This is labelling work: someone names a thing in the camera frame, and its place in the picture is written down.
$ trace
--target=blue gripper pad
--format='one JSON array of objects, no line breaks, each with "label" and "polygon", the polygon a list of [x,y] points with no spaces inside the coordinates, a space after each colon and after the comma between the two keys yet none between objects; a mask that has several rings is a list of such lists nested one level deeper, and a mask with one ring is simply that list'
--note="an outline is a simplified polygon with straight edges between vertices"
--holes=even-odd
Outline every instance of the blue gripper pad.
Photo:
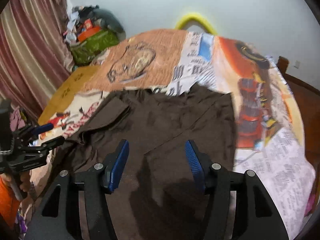
[{"label": "blue gripper pad", "polygon": [[128,156],[129,156],[129,143],[128,141],[125,141],[124,145],[120,150],[118,158],[111,170],[110,183],[108,186],[108,189],[110,190],[110,192],[113,192],[115,189],[119,187],[119,183],[120,183]]},{"label": "blue gripper pad", "polygon": [[32,131],[32,134],[38,135],[38,134],[41,134],[44,132],[48,132],[48,131],[52,130],[53,128],[54,128],[53,124],[49,122],[47,124],[35,127]]},{"label": "blue gripper pad", "polygon": [[190,141],[188,140],[185,144],[186,157],[191,168],[193,179],[196,183],[196,187],[199,188],[202,192],[205,191],[205,176],[202,166],[198,160],[196,152],[198,149],[192,147]]}]

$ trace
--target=purple cloth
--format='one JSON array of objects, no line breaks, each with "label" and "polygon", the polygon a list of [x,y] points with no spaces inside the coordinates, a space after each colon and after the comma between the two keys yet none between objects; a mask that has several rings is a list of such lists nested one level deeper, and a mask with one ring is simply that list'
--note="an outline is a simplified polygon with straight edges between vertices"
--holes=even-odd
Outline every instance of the purple cloth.
[{"label": "purple cloth", "polygon": [[10,129],[12,131],[15,131],[17,129],[20,129],[22,127],[24,127],[26,124],[24,122],[24,120],[21,117],[20,111],[19,111],[19,107],[16,107],[13,110],[13,113],[10,114]]},{"label": "purple cloth", "polygon": [[315,203],[316,200],[316,194],[311,194],[307,203],[306,211],[304,213],[304,216],[306,217],[309,212],[312,210],[313,204]]}]

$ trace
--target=wooden furniture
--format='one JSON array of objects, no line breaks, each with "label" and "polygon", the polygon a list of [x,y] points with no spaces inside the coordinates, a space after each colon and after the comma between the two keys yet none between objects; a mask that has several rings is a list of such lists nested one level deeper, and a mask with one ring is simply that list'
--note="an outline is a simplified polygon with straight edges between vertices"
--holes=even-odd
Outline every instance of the wooden furniture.
[{"label": "wooden furniture", "polygon": [[289,84],[300,109],[304,132],[306,158],[316,170],[316,180],[312,193],[316,194],[316,207],[320,197],[320,91],[309,84],[286,74],[289,61],[279,57],[277,66]]}]

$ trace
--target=orange object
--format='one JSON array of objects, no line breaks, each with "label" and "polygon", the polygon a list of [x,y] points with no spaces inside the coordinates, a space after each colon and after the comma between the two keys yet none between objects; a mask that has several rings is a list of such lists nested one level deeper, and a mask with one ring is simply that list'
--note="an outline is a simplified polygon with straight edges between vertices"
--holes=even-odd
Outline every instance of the orange object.
[{"label": "orange object", "polygon": [[82,32],[79,36],[78,36],[78,40],[80,42],[84,41],[86,38],[91,37],[92,35],[96,34],[97,32],[99,32],[101,30],[101,28],[99,26],[93,27],[90,30],[84,31]]},{"label": "orange object", "polygon": [[84,27],[87,31],[93,28],[93,25],[90,19],[87,19],[84,21]]},{"label": "orange object", "polygon": [[258,73],[258,66],[254,61],[239,53],[239,50],[236,47],[237,41],[220,37],[219,41],[221,48],[223,49],[223,53],[225,54],[232,69],[243,78],[254,78],[252,73]]},{"label": "orange object", "polygon": [[20,202],[15,198],[11,188],[5,186],[0,178],[0,214],[13,229]]}]

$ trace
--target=metal screw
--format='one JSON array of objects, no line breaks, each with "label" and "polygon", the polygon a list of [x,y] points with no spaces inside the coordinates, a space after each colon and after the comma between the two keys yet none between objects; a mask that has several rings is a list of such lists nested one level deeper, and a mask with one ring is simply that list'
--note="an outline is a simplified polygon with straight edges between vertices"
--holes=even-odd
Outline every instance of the metal screw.
[{"label": "metal screw", "polygon": [[248,171],[247,171],[247,174],[248,174],[248,176],[250,176],[250,177],[254,177],[254,176],[256,175],[256,173],[255,173],[254,171],[252,171],[252,170],[248,170]]},{"label": "metal screw", "polygon": [[60,176],[61,177],[64,177],[64,176],[67,176],[67,175],[68,175],[68,171],[67,170],[60,171]]},{"label": "metal screw", "polygon": [[100,170],[100,169],[103,168],[103,164],[102,164],[102,163],[97,163],[97,164],[94,166],[94,168],[95,168],[96,170]]},{"label": "metal screw", "polygon": [[212,168],[214,170],[220,170],[221,169],[221,165],[219,163],[214,163],[214,164],[212,164]]}]

